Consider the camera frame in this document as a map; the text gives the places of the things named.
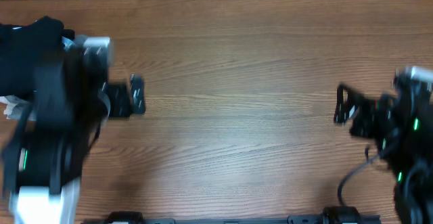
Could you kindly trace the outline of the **black t-shirt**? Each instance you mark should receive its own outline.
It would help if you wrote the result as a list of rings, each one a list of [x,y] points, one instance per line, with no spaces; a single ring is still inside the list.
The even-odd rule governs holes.
[[[26,95],[35,90],[34,69],[52,51],[63,50],[63,38],[76,33],[55,18],[44,16],[32,24],[1,25],[1,96]]]

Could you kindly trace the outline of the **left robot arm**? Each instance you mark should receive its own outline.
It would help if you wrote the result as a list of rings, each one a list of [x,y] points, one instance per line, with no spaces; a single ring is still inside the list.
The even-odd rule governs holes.
[[[63,39],[34,71],[35,92],[3,148],[3,187],[17,223],[73,223],[85,158],[110,119],[146,111],[144,80],[111,83],[109,37]]]

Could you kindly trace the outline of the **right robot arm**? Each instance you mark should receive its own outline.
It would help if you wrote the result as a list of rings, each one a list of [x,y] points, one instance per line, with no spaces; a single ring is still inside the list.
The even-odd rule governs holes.
[[[408,66],[392,82],[397,95],[377,99],[340,83],[334,122],[352,120],[350,134],[375,141],[377,153],[351,170],[339,183],[337,197],[346,203],[346,182],[375,160],[384,160],[396,178],[394,207],[402,223],[432,222],[432,71]]]

